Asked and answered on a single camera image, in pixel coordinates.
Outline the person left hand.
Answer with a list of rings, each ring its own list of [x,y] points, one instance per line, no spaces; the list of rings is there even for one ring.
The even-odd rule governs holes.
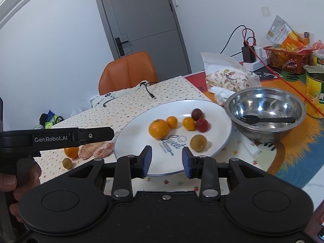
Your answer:
[[[1,157],[1,222],[22,223],[19,202],[22,196],[40,185],[41,167],[32,157]]]

